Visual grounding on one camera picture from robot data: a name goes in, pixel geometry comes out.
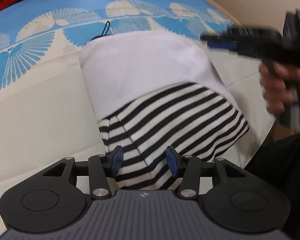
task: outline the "black and white stripes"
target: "black and white stripes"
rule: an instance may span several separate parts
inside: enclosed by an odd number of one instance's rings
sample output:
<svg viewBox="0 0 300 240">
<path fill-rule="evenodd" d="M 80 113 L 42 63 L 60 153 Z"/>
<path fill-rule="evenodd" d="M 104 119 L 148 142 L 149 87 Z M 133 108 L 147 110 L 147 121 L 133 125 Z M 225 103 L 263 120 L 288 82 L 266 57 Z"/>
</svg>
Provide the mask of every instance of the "black and white stripes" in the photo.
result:
<svg viewBox="0 0 300 240">
<path fill-rule="evenodd" d="M 118 185 L 151 190 L 178 186 L 165 160 L 167 146 L 213 161 L 249 130 L 224 97 L 195 83 L 137 98 L 98 125 L 107 153 L 117 145 L 124 148 Z"/>
</svg>

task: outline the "blue patterned fabric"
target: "blue patterned fabric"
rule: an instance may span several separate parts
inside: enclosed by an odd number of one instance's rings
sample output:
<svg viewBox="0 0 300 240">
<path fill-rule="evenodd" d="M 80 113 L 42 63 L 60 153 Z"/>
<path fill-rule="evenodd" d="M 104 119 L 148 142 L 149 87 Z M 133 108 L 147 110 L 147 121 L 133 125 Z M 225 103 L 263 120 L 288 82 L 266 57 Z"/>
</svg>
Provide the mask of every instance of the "blue patterned fabric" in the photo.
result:
<svg viewBox="0 0 300 240">
<path fill-rule="evenodd" d="M 46 55 L 52 43 L 80 48 L 107 20 L 108 34 L 166 29 L 196 41 L 234 24 L 204 0 L 23 0 L 0 12 L 0 90 L 44 57 L 62 56 Z"/>
</svg>

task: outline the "logo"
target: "logo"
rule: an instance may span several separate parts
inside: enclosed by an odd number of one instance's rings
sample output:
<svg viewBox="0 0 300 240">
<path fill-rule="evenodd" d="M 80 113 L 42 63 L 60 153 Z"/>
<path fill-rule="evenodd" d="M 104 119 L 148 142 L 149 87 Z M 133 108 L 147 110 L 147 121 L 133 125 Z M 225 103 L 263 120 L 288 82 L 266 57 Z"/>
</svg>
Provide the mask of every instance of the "logo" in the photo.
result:
<svg viewBox="0 0 300 240">
<path fill-rule="evenodd" d="M 146 197 L 148 197 L 148 196 L 149 196 L 149 194 L 148 194 L 148 193 L 146 193 L 146 192 L 144 192 L 144 193 L 140 194 L 140 196 L 141 196 L 141 197 L 143 197 L 143 198 L 146 198 Z"/>
</svg>

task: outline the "black cord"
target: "black cord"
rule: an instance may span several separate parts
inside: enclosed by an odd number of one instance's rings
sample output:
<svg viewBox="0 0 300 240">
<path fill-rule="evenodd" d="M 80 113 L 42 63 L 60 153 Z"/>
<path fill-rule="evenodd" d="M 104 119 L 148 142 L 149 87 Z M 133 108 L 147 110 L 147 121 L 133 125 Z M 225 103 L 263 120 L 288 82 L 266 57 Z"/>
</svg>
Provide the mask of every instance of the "black cord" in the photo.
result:
<svg viewBox="0 0 300 240">
<path fill-rule="evenodd" d="M 109 28 L 110 28 L 110 22 L 107 21 L 105 27 L 103 28 L 102 34 L 101 34 L 101 35 L 98 35 L 98 36 L 95 36 L 95 37 L 92 38 L 90 41 L 93 41 L 94 39 L 99 38 L 99 37 L 102 37 L 102 36 L 106 36 L 107 33 L 108 33 L 108 31 L 109 31 Z"/>
</svg>

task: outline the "black pants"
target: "black pants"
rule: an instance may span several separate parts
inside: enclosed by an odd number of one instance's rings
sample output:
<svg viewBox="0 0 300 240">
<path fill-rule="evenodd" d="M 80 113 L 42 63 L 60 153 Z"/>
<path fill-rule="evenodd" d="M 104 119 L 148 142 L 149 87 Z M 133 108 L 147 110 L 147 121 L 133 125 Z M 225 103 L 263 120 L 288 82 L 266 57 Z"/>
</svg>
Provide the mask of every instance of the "black pants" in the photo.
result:
<svg viewBox="0 0 300 240">
<path fill-rule="evenodd" d="M 283 231 L 300 240 L 300 134 L 261 147 L 245 170 L 286 194 L 291 211 Z"/>
</svg>

